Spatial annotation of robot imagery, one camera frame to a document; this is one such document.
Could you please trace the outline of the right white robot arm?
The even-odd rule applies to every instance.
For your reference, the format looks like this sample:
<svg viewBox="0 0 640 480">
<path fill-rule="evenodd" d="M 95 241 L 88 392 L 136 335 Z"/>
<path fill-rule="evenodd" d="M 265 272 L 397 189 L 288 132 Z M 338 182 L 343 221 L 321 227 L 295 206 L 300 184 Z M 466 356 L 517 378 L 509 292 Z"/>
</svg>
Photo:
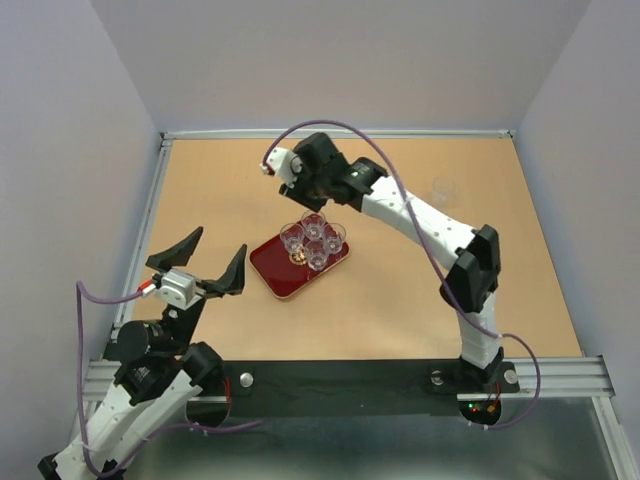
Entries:
<svg viewBox="0 0 640 480">
<path fill-rule="evenodd" d="M 272 146 L 264 173 L 281 179 L 280 194 L 314 211 L 328 201 L 348 205 L 421 245 L 441 280 L 440 295 L 456 312 L 461 354 L 432 371 L 432 386 L 451 393 L 492 385 L 504 359 L 495 292 L 501 271 L 498 232 L 476 229 L 410 194 L 392 167 L 360 157 L 348 162 L 331 138 L 314 133 L 288 150 Z"/>
</svg>

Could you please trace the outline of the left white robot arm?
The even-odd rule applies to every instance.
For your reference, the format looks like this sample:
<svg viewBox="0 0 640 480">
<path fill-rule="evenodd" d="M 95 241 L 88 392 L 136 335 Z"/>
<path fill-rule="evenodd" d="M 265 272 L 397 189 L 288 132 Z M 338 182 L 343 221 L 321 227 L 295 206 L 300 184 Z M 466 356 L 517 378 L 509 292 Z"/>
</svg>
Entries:
<svg viewBox="0 0 640 480">
<path fill-rule="evenodd" d="M 174 246 L 146 261 L 153 276 L 121 298 L 99 298 L 76 284 L 76 312 L 83 303 L 117 305 L 156 295 L 160 318 L 129 321 L 118 331 L 119 366 L 92 415 L 78 410 L 79 433 L 63 450 L 43 457 L 45 479 L 120 479 L 143 443 L 168 430 L 168 420 L 199 394 L 221 389 L 231 400 L 224 361 L 207 343 L 192 340 L 210 299 L 236 296 L 245 286 L 247 247 L 240 246 L 221 277 L 201 279 L 184 272 L 204 229 L 196 228 Z"/>
</svg>

